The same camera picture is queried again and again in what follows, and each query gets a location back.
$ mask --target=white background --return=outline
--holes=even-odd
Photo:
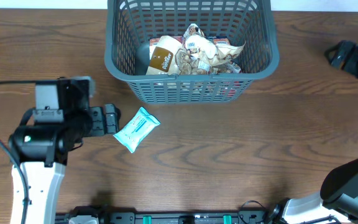
[[[275,11],[358,12],[358,0],[271,0],[271,2],[272,9]],[[107,0],[0,0],[0,8],[106,9]]]

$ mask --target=blue packet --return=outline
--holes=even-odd
[[[113,136],[134,153],[140,142],[158,125],[160,122],[141,107],[134,118]]]

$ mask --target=wooden tabletop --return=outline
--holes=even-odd
[[[320,189],[330,170],[358,157],[358,81],[323,52],[358,42],[358,13],[275,12],[280,65],[239,99],[214,105],[145,105],[104,66],[105,10],[0,9],[0,80],[90,75],[91,105],[114,103],[123,127],[144,106],[161,125],[131,154],[112,136],[69,154],[57,210],[78,205],[138,211],[269,206]],[[7,142],[33,85],[0,86]],[[12,165],[0,149],[0,223],[9,222]]]

